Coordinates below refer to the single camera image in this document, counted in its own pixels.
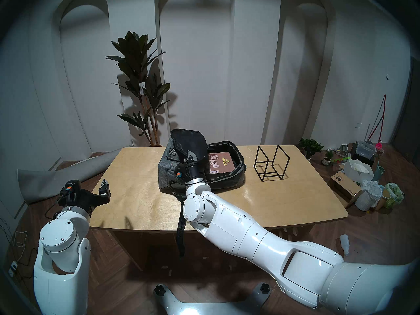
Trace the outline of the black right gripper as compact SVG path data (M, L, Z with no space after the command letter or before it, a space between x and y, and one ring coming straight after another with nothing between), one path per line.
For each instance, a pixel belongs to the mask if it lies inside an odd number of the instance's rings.
M180 184L190 184L191 181L193 181L193 184L208 183L205 167L197 162L196 155L190 150L187 150L185 163L179 163L174 169L174 174Z

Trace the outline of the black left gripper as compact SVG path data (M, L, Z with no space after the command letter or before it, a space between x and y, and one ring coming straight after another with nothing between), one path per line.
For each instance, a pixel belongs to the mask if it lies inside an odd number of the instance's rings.
M70 180L60 191L59 205L62 207L79 207L87 213L92 213L96 207L110 202L110 186L106 179L103 179L98 190L99 194L93 194L82 189L80 180Z

